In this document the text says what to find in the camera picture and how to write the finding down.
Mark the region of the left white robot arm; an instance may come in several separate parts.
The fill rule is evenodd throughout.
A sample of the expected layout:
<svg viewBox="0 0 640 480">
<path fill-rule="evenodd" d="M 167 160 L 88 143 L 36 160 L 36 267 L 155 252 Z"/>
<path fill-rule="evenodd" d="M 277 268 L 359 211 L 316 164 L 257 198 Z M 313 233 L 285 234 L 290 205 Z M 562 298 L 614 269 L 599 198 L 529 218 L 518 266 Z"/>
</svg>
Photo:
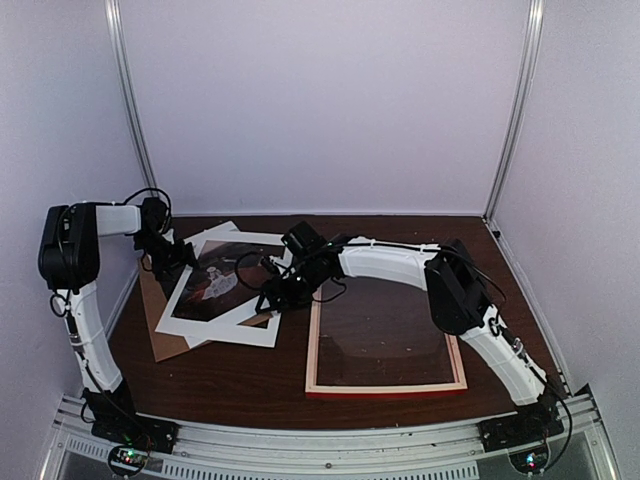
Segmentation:
<svg viewBox="0 0 640 480">
<path fill-rule="evenodd" d="M 170 202 L 147 197 L 135 205 L 81 202 L 51 207 L 38 252 L 38 270 L 51 291 L 50 308 L 65 320 L 83 384 L 92 393 L 114 393 L 123 377 L 111 354 L 98 306 L 100 240 L 126 236 L 150 260 L 158 281 L 198 262 L 192 244 L 176 239 Z"/>
</svg>

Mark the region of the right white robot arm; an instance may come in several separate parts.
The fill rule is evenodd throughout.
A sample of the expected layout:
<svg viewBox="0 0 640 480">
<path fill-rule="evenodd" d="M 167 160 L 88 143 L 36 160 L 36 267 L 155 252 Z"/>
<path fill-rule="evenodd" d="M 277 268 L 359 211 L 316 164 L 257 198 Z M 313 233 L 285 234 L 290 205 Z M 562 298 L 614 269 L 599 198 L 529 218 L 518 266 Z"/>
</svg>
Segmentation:
<svg viewBox="0 0 640 480">
<path fill-rule="evenodd" d="M 303 308 L 329 280 L 373 278 L 418 288 L 427 294 L 430 317 L 445 334 L 460 338 L 483 359 L 518 407 L 513 419 L 519 440 L 535 440 L 551 424 L 557 386 L 527 353 L 504 322 L 479 270 L 459 240 L 404 244 L 363 236 L 332 240 L 300 222 L 281 239 L 291 253 L 289 266 L 277 270 L 258 289 L 257 313 Z"/>
</svg>

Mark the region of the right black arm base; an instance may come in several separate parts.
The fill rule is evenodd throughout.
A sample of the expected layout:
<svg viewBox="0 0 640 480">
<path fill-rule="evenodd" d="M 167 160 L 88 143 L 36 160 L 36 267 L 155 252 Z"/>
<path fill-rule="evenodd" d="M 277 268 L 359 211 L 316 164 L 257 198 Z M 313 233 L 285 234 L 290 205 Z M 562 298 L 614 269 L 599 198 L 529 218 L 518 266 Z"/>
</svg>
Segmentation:
<svg viewBox="0 0 640 480">
<path fill-rule="evenodd" d="M 533 404 L 520 406 L 512 415 L 494 417 L 478 424 L 485 452 L 542 442 L 565 431 L 557 408 L 557 395 L 546 389 Z"/>
</svg>

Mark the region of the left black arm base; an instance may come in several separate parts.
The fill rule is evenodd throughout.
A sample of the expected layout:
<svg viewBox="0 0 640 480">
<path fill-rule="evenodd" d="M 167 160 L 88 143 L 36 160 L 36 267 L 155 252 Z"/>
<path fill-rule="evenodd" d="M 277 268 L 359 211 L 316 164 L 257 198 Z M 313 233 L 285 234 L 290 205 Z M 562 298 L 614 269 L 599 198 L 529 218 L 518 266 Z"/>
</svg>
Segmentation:
<svg viewBox="0 0 640 480">
<path fill-rule="evenodd" d="M 178 425 L 137 414 L 126 382 L 115 391 L 103 393 L 85 388 L 82 398 L 94 418 L 91 424 L 93 436 L 138 450 L 173 452 Z"/>
</svg>

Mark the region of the white photo mat board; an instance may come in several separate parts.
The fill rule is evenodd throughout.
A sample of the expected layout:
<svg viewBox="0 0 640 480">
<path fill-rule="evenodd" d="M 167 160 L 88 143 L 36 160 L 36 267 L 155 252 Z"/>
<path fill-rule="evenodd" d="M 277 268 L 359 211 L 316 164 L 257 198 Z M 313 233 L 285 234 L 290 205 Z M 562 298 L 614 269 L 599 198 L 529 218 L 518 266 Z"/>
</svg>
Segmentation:
<svg viewBox="0 0 640 480">
<path fill-rule="evenodd" d="M 272 348 L 279 314 L 256 313 L 257 289 L 292 260 L 279 234 L 245 232 L 227 221 L 187 239 L 195 268 L 182 269 L 155 327 L 157 333 L 185 338 L 190 347 L 204 341 Z"/>
</svg>

